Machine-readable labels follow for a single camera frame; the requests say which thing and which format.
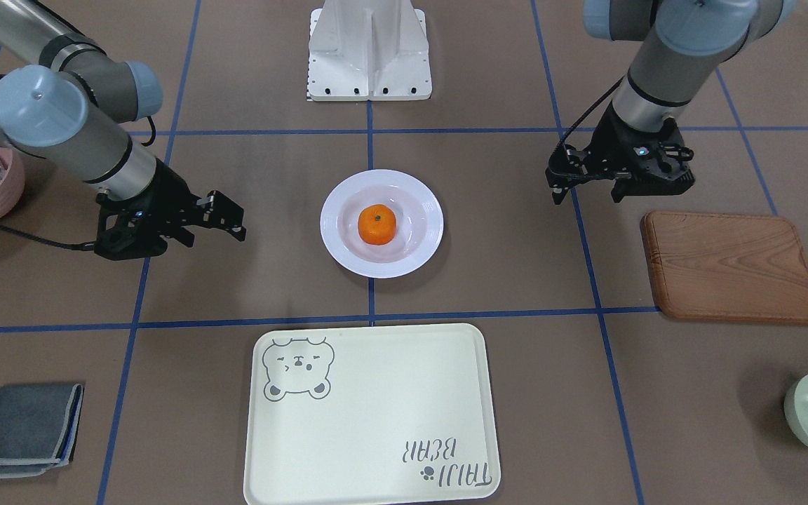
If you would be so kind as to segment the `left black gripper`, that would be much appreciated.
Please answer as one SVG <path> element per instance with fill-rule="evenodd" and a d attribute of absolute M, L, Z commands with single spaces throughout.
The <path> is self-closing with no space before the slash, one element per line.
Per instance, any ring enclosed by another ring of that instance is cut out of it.
<path fill-rule="evenodd" d="M 615 182 L 610 191 L 614 203 L 626 196 L 674 196 L 695 184 L 689 166 L 693 158 L 675 119 L 665 119 L 660 131 L 651 133 L 632 128 L 608 106 L 586 148 L 555 148 L 546 178 L 555 206 L 571 188 L 594 181 Z"/>

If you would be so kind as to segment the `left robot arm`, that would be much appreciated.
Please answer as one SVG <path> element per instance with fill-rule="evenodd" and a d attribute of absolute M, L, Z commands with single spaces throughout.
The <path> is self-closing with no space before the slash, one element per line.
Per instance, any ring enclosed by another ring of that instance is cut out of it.
<path fill-rule="evenodd" d="M 555 204 L 581 184 L 613 181 L 610 196 L 676 196 L 695 183 L 694 158 L 678 125 L 706 80 L 725 61 L 772 33 L 794 1 L 586 1 L 586 32 L 609 41 L 638 41 L 622 78 L 583 149 L 559 140 L 546 177 Z"/>

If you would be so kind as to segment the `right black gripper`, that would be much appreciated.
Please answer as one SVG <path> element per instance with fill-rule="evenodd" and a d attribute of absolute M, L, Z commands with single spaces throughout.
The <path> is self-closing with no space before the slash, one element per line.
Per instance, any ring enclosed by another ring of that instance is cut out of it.
<path fill-rule="evenodd" d="M 187 248 L 195 234 L 188 227 L 218 229 L 238 242 L 246 239 L 244 209 L 220 191 L 206 197 L 191 192 L 188 183 L 162 160 L 155 160 L 154 178 L 134 198 L 100 205 L 93 252 L 109 261 L 128 261 L 163 255 L 169 240 Z"/>

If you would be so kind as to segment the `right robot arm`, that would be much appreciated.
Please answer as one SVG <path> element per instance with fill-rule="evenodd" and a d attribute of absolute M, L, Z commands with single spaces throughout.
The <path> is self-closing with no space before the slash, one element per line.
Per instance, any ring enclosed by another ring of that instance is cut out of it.
<path fill-rule="evenodd" d="M 243 242 L 244 211 L 220 191 L 199 197 L 123 124 L 160 111 L 150 67 L 117 62 L 39 1 L 0 1 L 0 44 L 25 66 L 0 76 L 0 147 L 43 158 L 96 192 L 93 242 L 109 261 L 163 255 L 169 240 L 192 247 L 192 227 Z"/>

